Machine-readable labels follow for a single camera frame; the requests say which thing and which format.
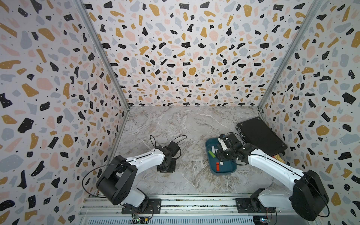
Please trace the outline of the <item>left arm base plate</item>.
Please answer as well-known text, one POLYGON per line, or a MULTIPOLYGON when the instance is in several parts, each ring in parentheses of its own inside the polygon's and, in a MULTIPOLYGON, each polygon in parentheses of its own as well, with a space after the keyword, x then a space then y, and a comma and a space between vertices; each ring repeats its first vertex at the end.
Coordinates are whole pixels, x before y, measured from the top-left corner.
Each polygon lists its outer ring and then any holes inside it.
POLYGON ((162 200, 160 198, 145 199, 138 207, 131 204, 124 204, 121 213, 130 214, 159 214, 161 211, 162 200))

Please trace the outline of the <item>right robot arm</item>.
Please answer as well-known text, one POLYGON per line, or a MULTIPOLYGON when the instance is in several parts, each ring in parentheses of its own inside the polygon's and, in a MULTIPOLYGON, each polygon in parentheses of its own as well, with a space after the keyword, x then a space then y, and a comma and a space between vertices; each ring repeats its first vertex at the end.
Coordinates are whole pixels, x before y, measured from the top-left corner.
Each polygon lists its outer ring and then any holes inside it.
POLYGON ((221 134, 218 138, 217 158, 220 162, 237 160, 256 167, 279 182, 287 191, 259 188, 250 197, 250 205, 258 212, 263 208, 294 210, 307 221, 315 221, 328 209, 329 197, 320 176, 312 171, 303 171, 288 166, 266 154, 250 143, 242 143, 235 133, 221 134))

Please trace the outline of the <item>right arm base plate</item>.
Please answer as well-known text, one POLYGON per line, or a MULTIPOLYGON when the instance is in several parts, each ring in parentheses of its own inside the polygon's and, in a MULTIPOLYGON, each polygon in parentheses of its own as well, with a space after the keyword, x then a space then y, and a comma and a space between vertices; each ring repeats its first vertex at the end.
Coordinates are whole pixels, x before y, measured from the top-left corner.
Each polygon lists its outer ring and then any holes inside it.
POLYGON ((235 205, 238 213, 275 213, 274 207, 265 208, 259 200, 252 198, 236 198, 235 205))

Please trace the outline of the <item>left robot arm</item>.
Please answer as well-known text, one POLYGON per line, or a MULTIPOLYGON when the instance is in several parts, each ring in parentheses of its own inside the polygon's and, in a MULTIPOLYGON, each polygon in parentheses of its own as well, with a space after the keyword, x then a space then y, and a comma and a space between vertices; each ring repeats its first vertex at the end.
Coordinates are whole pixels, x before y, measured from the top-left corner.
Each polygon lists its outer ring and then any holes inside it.
POLYGON ((144 211, 149 198, 133 187, 136 176, 152 167, 160 173, 173 173, 178 152, 181 152, 179 145, 172 141, 165 147, 156 146, 154 150, 136 157, 116 156, 100 176, 96 188, 113 205, 126 204, 144 211))

